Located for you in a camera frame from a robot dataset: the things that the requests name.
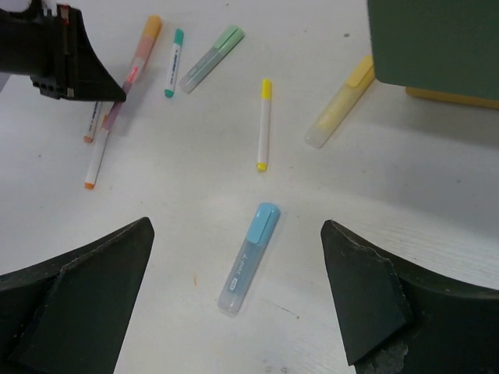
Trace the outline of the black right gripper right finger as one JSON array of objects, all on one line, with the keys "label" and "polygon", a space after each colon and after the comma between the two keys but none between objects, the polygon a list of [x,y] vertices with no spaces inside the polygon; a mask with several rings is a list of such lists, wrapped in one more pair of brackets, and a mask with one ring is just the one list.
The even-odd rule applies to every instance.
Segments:
[{"label": "black right gripper right finger", "polygon": [[357,373],[496,373],[498,292],[391,254],[336,221],[320,231]]}]

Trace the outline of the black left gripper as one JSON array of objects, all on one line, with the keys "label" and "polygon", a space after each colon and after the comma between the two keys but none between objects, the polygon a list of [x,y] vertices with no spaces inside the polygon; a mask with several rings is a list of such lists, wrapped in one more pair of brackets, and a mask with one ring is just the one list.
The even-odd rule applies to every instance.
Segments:
[{"label": "black left gripper", "polygon": [[92,48],[82,12],[53,1],[1,11],[1,72],[29,76],[42,95],[54,99],[126,100]]}]

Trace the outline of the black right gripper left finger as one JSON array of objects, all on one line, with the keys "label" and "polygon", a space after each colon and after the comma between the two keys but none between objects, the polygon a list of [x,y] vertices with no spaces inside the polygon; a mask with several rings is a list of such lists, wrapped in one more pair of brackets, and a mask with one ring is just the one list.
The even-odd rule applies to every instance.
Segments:
[{"label": "black right gripper left finger", "polygon": [[1,276],[3,373],[112,373],[154,241],[142,217]]}]

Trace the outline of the pink translucent gel pen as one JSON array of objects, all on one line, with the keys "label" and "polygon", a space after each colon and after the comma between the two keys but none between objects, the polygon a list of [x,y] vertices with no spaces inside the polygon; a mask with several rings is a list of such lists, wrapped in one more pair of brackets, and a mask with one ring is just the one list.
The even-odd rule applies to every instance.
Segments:
[{"label": "pink translucent gel pen", "polygon": [[[131,68],[129,75],[126,78],[126,81],[122,85],[122,89],[125,93],[125,95],[128,95],[130,92],[133,84],[136,82],[137,77],[141,73],[142,67],[140,65],[135,65]],[[105,120],[102,122],[101,125],[101,130],[110,132],[112,126],[114,125],[117,117],[119,116],[119,112],[122,108],[122,105],[124,102],[122,101],[116,101],[110,111],[108,112],[107,116],[105,117]]]}]

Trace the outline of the green drawer box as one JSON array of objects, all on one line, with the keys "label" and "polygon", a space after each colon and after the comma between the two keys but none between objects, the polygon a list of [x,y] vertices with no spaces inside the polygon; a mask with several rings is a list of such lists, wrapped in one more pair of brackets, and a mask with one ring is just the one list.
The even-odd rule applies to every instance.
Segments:
[{"label": "green drawer box", "polygon": [[369,1],[382,83],[498,99],[498,2]]}]

